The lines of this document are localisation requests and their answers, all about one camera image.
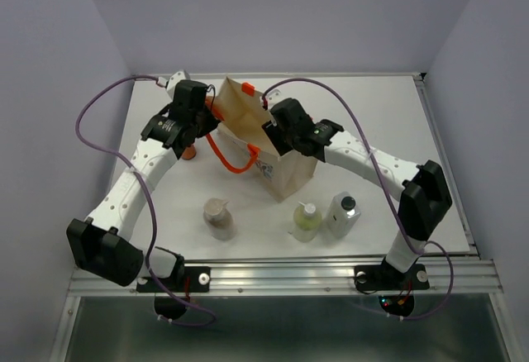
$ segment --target white bottle cap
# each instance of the white bottle cap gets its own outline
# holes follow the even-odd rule
[[[300,205],[303,205],[303,215],[306,217],[313,217],[316,214],[316,205],[313,203],[303,203],[300,202]]]
[[[220,221],[226,215],[226,199],[210,198],[204,204],[204,215],[209,221]]]

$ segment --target aluminum frame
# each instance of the aluminum frame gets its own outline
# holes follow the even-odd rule
[[[220,74],[192,74],[193,79],[205,79]],[[357,76],[402,76],[413,77],[417,93],[421,99],[428,125],[436,143],[446,172],[452,197],[460,214],[470,252],[451,255],[455,269],[453,293],[488,293],[493,305],[498,327],[502,332],[509,358],[512,361],[525,360],[512,326],[510,314],[505,306],[503,287],[492,260],[481,260],[475,247],[474,238],[469,229],[460,195],[455,185],[450,164],[439,136],[435,119],[427,99],[427,91],[419,73],[405,74],[234,74],[248,77],[357,77]],[[279,260],[188,260],[187,265],[212,268],[210,292],[202,293],[204,298],[229,297],[302,297],[302,296],[363,296],[354,286],[354,267],[358,264],[379,264],[380,256],[364,258],[310,258]],[[428,255],[420,258],[427,268],[431,288],[416,291],[416,294],[446,293],[450,280],[450,271],[446,259]],[[75,318],[81,298],[89,297],[153,297],[153,293],[138,293],[136,281],[127,287],[120,287],[106,279],[99,278],[86,271],[76,269],[72,275],[68,297],[60,319],[50,361],[65,360],[69,340],[74,329]]]

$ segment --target white tabletop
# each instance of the white tabletop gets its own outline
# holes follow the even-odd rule
[[[279,81],[240,79],[236,75],[232,78],[251,83],[260,91]],[[372,146],[405,160],[441,162],[411,76],[317,79],[334,88],[350,104]],[[217,91],[222,80],[200,78],[204,83],[214,84]],[[298,99],[315,121],[327,118],[358,135],[351,119],[327,91],[305,83],[287,84],[279,90]],[[123,154],[132,155],[141,130],[168,101],[167,94],[151,81],[136,82],[120,147]],[[213,135],[233,164],[245,163],[232,145],[216,132]],[[388,252],[398,229],[379,187],[344,169],[318,163],[313,179],[277,203],[262,187],[257,169],[232,174],[204,139],[197,141],[196,147],[197,156],[191,161],[178,161],[153,194],[160,227],[157,245],[188,260],[361,256]],[[117,164],[113,181],[122,170],[123,165]],[[332,197],[342,191],[349,191],[362,211],[348,236],[334,241],[322,228],[312,242],[302,244],[289,235],[298,201],[315,203],[325,215]],[[237,226],[237,235],[230,241],[218,241],[210,236],[203,222],[203,204],[213,197],[230,200],[228,208]],[[149,212],[145,208],[131,242],[136,247],[146,247],[150,237]],[[431,238],[449,252],[469,250],[455,207],[449,210]],[[438,253],[435,247],[427,250]]]

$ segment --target paper bag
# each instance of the paper bag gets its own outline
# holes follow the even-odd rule
[[[255,166],[260,171],[262,183],[276,200],[283,201],[310,180],[317,160],[294,150],[279,156],[261,128],[272,119],[261,106],[261,95],[248,83],[240,84],[226,78],[214,103],[223,118],[218,130],[246,157],[250,155],[248,143],[260,148]]]

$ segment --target light purple wall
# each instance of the light purple wall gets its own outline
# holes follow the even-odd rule
[[[129,71],[92,0],[0,0],[0,18],[0,360],[47,360],[73,268],[66,227],[112,167],[74,119]],[[118,145],[126,105],[108,96],[86,134]]]
[[[135,72],[426,71],[468,0],[94,0]]]
[[[470,0],[427,76],[479,251],[529,355],[529,0]]]

